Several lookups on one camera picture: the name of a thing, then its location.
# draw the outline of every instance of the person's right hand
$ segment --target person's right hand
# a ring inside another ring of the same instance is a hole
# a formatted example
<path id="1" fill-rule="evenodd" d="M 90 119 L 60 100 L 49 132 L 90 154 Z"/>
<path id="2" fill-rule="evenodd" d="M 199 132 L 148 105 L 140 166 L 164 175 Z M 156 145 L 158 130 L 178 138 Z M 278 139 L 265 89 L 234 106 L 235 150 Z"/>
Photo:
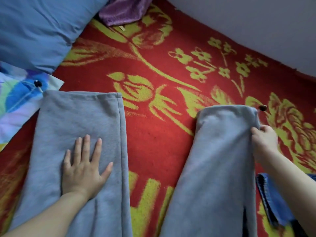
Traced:
<path id="1" fill-rule="evenodd" d="M 105 171 L 99 174 L 101 148 L 102 140 L 99 138 L 90 162 L 90 136 L 86 135 L 83 141 L 82 138 L 77 138 L 73 165 L 70 163 L 70 150 L 67 150 L 62 178 L 63 195 L 71 192 L 79 193 L 88 201 L 98 194 L 113 167 L 113 162 L 110 162 Z"/>
<path id="2" fill-rule="evenodd" d="M 278 137 L 272 127 L 260 125 L 260 130 L 256 127 L 251 128 L 252 144 L 254 147 L 253 156 L 255 161 L 262 163 L 262 160 L 272 153 L 278 152 Z"/>

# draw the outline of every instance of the blue pillow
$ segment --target blue pillow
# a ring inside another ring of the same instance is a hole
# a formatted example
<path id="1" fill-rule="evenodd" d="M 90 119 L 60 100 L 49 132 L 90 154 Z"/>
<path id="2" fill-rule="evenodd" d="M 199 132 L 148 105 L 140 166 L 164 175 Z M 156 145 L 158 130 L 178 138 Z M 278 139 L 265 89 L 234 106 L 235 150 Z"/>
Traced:
<path id="1" fill-rule="evenodd" d="M 51 74 L 108 0 L 1 0 L 0 61 Z"/>

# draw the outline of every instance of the pant leg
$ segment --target pant leg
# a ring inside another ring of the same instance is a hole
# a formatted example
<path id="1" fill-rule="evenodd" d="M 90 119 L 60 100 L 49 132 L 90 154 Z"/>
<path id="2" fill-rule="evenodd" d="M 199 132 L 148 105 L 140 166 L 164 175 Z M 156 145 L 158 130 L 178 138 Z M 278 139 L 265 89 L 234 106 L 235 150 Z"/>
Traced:
<path id="1" fill-rule="evenodd" d="M 246 210 L 257 236 L 252 126 L 257 110 L 219 105 L 201 110 L 189 157 L 169 204 L 161 237 L 240 236 Z"/>
<path id="2" fill-rule="evenodd" d="M 67 236 L 132 236 L 126 124 L 119 93 L 46 91 L 37 120 L 30 167 L 10 229 L 61 196 L 62 162 L 75 139 L 91 136 L 91 153 L 102 138 L 99 171 L 113 172 L 99 194 L 81 209 Z"/>

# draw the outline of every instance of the red and yellow floral rug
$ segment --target red and yellow floral rug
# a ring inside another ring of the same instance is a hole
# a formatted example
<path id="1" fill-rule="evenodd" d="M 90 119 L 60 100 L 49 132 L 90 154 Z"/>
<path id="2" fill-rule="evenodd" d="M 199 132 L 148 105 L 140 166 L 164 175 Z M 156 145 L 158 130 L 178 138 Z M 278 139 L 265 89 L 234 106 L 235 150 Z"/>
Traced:
<path id="1" fill-rule="evenodd" d="M 158 236 L 203 107 L 267 105 L 260 119 L 278 133 L 280 150 L 304 172 L 316 172 L 315 83 L 165 0 L 124 27 L 93 19 L 54 76 L 65 81 L 63 91 L 122 93 L 135 237 Z M 36 116 L 0 152 L 1 233 L 23 186 L 35 124 Z M 257 205 L 259 236 L 294 236 L 290 227 L 271 229 L 259 195 Z"/>

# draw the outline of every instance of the purple velvet fabric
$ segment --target purple velvet fabric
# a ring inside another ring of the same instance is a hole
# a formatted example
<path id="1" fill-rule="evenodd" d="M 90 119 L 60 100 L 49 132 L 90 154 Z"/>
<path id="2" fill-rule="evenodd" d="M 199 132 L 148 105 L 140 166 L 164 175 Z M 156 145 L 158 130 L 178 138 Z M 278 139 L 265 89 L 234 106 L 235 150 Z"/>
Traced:
<path id="1" fill-rule="evenodd" d="M 146 13 L 152 0 L 110 0 L 99 17 L 106 26 L 119 26 L 138 21 Z"/>

